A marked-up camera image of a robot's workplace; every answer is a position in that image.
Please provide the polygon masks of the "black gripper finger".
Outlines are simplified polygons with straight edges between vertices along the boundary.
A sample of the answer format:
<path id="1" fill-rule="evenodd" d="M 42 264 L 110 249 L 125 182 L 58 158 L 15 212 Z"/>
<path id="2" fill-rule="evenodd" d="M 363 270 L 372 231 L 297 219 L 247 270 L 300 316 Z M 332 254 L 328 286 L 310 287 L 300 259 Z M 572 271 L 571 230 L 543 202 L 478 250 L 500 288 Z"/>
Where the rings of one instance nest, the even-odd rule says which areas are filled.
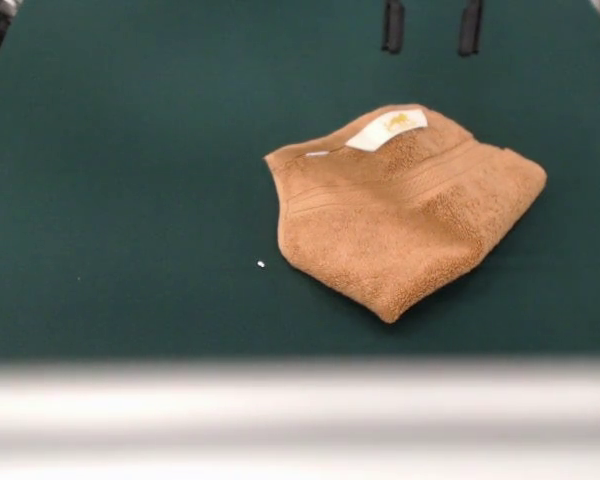
<path id="1" fill-rule="evenodd" d="M 383 35 L 381 50 L 389 54 L 399 54 L 403 47 L 405 7 L 400 0 L 384 2 Z"/>
<path id="2" fill-rule="evenodd" d="M 468 57 L 479 53 L 482 25 L 482 0 L 468 0 L 461 15 L 458 55 Z"/>

